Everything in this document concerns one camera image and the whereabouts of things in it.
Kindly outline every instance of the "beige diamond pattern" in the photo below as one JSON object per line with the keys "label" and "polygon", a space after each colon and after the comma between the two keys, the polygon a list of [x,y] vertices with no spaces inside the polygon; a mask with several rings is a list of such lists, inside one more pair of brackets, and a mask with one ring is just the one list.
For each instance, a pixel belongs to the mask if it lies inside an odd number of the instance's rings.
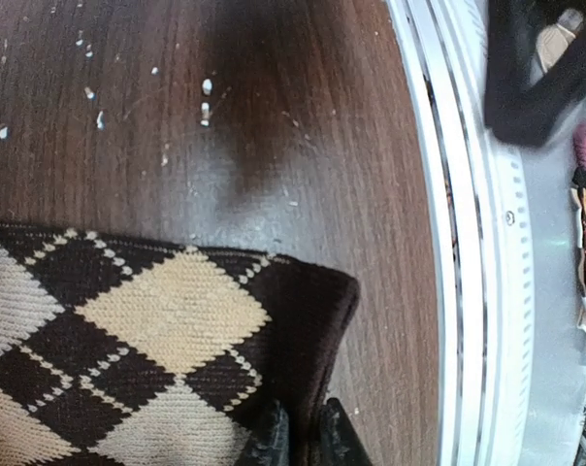
{"label": "beige diamond pattern", "polygon": [[231,466],[248,436],[179,379],[91,451],[127,466]]}
{"label": "beige diamond pattern", "polygon": [[0,355],[64,312],[0,246]]}
{"label": "beige diamond pattern", "polygon": [[0,466],[51,461],[77,451],[0,389]]}
{"label": "beige diamond pattern", "polygon": [[270,320],[196,249],[155,264],[76,312],[176,374],[204,366]]}

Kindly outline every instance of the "white speck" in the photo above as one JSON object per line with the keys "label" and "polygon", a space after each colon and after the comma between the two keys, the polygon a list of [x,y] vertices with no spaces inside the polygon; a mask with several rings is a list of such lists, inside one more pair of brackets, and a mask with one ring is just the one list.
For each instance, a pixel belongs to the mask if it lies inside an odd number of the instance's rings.
{"label": "white speck", "polygon": [[9,137],[9,127],[6,124],[0,125],[0,139],[5,140]]}
{"label": "white speck", "polygon": [[87,98],[88,100],[94,100],[94,98],[95,98],[95,93],[92,91],[92,89],[91,89],[90,87],[88,87],[88,86],[87,86],[87,87],[85,87],[85,88],[83,89],[83,93],[84,93],[84,94],[86,94],[86,98]]}
{"label": "white speck", "polygon": [[213,83],[212,80],[206,79],[203,81],[203,93],[207,96],[212,95]]}
{"label": "white speck", "polygon": [[[6,49],[8,47],[9,47],[9,40],[8,39],[5,39],[4,40],[4,51],[6,51]],[[2,62],[3,65],[6,64],[6,60],[7,60],[6,55],[2,55],[2,58],[0,58],[0,61]]]}
{"label": "white speck", "polygon": [[99,112],[97,116],[97,129],[102,130],[106,127],[106,123],[103,122],[103,110]]}
{"label": "white speck", "polygon": [[212,116],[211,107],[208,102],[203,102],[200,106],[200,110],[203,114],[200,124],[203,126],[209,126],[209,118]]}

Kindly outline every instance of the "argyle rug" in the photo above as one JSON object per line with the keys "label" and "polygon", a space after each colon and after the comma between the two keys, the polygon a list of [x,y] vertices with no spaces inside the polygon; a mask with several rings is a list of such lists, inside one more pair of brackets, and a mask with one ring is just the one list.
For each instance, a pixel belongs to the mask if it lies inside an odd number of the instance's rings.
{"label": "argyle rug", "polygon": [[0,465],[230,466],[273,398],[306,464],[357,300],[286,256],[0,223]]}

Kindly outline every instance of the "wooden floor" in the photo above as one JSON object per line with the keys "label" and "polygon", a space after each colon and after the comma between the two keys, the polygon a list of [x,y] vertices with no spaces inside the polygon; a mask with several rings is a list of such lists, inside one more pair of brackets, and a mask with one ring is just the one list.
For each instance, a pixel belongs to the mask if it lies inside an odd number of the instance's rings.
{"label": "wooden floor", "polygon": [[0,0],[3,124],[0,219],[278,251],[356,276],[333,392],[375,464],[435,464],[427,199],[380,0]]}

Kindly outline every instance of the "black bag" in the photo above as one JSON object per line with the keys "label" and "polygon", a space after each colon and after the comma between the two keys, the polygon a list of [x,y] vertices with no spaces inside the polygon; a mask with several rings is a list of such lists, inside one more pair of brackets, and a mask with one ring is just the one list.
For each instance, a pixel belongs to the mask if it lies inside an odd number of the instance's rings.
{"label": "black bag", "polygon": [[[584,27],[560,60],[530,85],[537,36],[568,8]],[[586,96],[586,0],[489,0],[485,125],[501,141],[541,147],[556,120]]]}

